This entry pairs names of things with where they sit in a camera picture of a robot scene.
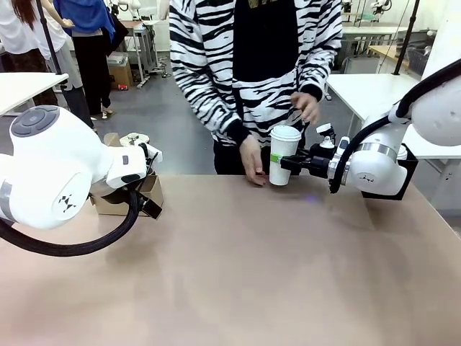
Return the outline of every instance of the white desk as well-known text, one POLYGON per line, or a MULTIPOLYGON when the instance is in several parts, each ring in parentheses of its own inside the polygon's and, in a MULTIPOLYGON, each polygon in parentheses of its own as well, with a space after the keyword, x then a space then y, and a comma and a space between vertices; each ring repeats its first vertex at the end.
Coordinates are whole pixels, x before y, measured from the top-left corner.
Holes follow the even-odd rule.
POLYGON ((2 73, 0 74, 0 116, 13 108, 28 102, 46 89, 54 87, 68 78, 67 74, 45 73, 2 73))
POLYGON ((395 35, 407 27, 343 27, 343 35, 395 35))
MULTIPOLYGON (((354 113, 348 136, 353 136, 370 115, 388 111, 417 83, 410 76, 392 74, 337 74, 328 78, 329 87, 354 113)), ((412 125, 403 142, 417 159, 427 160, 441 174, 432 196, 434 200, 457 171, 461 163, 461 146, 435 146, 423 139, 412 125)))
POLYGON ((343 27, 343 48, 340 56, 362 55, 371 45, 392 45, 394 36, 406 27, 343 27))

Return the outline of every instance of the black cable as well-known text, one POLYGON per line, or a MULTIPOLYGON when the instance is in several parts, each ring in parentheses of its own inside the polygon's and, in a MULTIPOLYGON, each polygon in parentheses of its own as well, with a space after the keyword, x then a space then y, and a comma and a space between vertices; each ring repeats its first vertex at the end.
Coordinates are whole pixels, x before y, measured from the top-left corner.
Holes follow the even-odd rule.
POLYGON ((341 155, 339 159, 338 166, 336 166, 336 171, 334 173, 334 178, 330 180, 330 192, 337 193, 340 186, 341 181, 344 174, 344 169, 346 168, 346 163, 349 160, 349 157, 354 153, 355 149, 359 146, 359 144, 377 129, 381 128, 384 125, 389 124, 390 121, 388 117, 382 117, 381 119, 375 121, 372 124, 369 124, 366 128, 360 130, 360 132, 353 137, 350 141, 349 145, 344 150, 344 153, 341 155))
POLYGON ((135 224, 140 210, 139 200, 134 191, 129 191, 128 193, 130 202, 128 203, 129 209, 125 220, 114 231, 97 240, 70 245, 48 243, 46 241, 26 236, 16 229, 13 229, 11 226, 8 226, 2 220, 0 220, 0 238, 3 238, 7 242, 20 247, 21 249, 35 252, 37 254, 44 254, 46 256, 74 257, 91 254, 108 247, 110 244, 122 238, 135 224))
POLYGON ((397 117, 405 117, 408 114, 410 106, 413 104, 413 102, 431 90, 440 87, 443 83, 451 81, 452 79, 455 79, 459 76, 461 76, 461 59, 456 60, 441 70, 438 70, 435 74, 432 74, 426 79, 423 79, 409 92, 407 92, 407 94, 400 101, 396 112, 397 117))

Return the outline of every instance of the black pants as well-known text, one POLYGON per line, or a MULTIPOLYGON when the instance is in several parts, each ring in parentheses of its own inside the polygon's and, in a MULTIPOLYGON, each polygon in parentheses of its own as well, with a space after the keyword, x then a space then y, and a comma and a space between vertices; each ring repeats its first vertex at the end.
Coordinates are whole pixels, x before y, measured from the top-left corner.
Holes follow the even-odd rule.
POLYGON ((73 37, 86 103, 91 115, 101 114, 101 104, 110 106, 110 75, 107 66, 107 39, 103 35, 73 37))
POLYGON ((90 128, 93 128, 94 124, 89 115, 84 89, 72 88, 72 90, 63 90, 63 95, 72 114, 86 123, 90 128))
MULTIPOLYGON (((303 137, 297 147, 304 148, 304 146, 305 138, 303 137)), ((213 151, 215 152, 215 171, 217 174, 245 175, 245 169, 243 168, 240 151, 236 146, 224 146, 223 144, 215 141, 213 151)), ((261 148, 262 166, 266 174, 269 174, 270 155, 270 146, 261 148)), ((300 172, 301 169, 298 171, 292 171, 292 174, 299 175, 300 172)))

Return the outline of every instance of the woman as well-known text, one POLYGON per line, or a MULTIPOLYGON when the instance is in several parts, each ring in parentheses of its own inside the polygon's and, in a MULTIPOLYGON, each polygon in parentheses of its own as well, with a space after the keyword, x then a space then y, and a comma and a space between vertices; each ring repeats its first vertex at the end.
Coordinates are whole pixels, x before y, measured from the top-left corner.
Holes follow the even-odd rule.
MULTIPOLYGON (((69 110, 80 120, 86 123, 90 128, 94 128, 89 114, 88 105, 85 102, 83 84, 79 73, 73 63, 71 52, 67 45, 67 34, 63 27, 71 28, 73 23, 69 19, 62 19, 55 10, 53 3, 49 0, 42 0, 43 14, 47 20, 48 31, 50 32, 53 50, 56 53, 61 71, 69 75, 66 85, 61 89, 63 96, 67 101, 69 110)), ((51 70, 56 72, 55 66, 51 61, 51 52, 45 36, 40 16, 38 13, 37 3, 35 0, 12 0, 14 13, 19 17, 21 22, 29 26, 37 40, 38 48, 43 57, 48 62, 51 70)))
POLYGON ((104 118, 112 113, 106 51, 115 28, 109 10, 103 0, 54 0, 54 5, 59 15, 75 24, 66 32, 72 36, 89 111, 92 116, 102 111, 104 118))
MULTIPOLYGON (((32 30, 14 15, 10 0, 0 1, 0 41, 9 53, 10 63, 4 66, 7 72, 48 72, 32 30)), ((37 106, 58 105, 52 89, 33 99, 37 106)))

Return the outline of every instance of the white shirt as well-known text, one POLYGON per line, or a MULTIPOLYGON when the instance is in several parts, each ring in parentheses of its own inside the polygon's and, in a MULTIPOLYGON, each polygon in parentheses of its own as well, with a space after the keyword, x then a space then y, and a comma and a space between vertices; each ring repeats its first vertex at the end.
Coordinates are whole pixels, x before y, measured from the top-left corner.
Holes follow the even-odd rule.
POLYGON ((0 41, 11 54, 24 54, 38 48, 30 27, 16 17, 11 0, 0 0, 0 41))
MULTIPOLYGON (((34 21, 34 34, 38 41, 38 49, 40 49, 43 58, 50 60, 50 49, 46 42, 45 31, 43 30, 42 23, 40 22, 40 15, 38 14, 37 3, 35 0, 32 0, 32 5, 34 6, 35 17, 37 18, 34 21)), ((66 44, 68 35, 64 32, 63 28, 58 24, 58 22, 56 22, 50 16, 46 9, 43 9, 43 14, 45 15, 46 21, 48 23, 48 31, 50 32, 51 42, 53 42, 54 50, 57 52, 66 44)))

